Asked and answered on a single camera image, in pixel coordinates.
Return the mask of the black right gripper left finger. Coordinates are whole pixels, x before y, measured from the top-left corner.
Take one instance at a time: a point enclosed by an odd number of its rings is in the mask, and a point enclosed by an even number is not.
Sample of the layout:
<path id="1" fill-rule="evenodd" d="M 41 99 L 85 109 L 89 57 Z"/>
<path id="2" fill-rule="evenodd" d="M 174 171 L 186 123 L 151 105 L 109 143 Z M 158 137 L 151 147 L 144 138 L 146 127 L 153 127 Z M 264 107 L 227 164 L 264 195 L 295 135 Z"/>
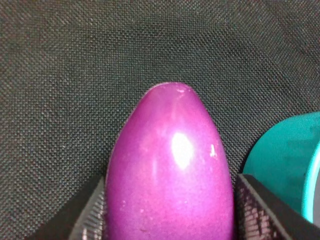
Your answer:
<path id="1" fill-rule="evenodd" d="M 58 213 L 33 235 L 33 240 L 102 240 L 104 177 L 91 178 Z"/>

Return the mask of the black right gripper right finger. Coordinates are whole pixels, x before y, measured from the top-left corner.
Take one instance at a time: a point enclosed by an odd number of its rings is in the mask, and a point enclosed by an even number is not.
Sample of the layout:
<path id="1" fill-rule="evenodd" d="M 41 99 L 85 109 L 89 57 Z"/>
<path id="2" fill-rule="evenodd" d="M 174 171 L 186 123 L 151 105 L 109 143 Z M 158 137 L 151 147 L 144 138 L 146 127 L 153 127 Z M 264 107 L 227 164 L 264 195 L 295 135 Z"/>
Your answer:
<path id="1" fill-rule="evenodd" d="M 304 219 L 252 175 L 235 184 L 239 240 L 318 240 L 320 228 Z"/>

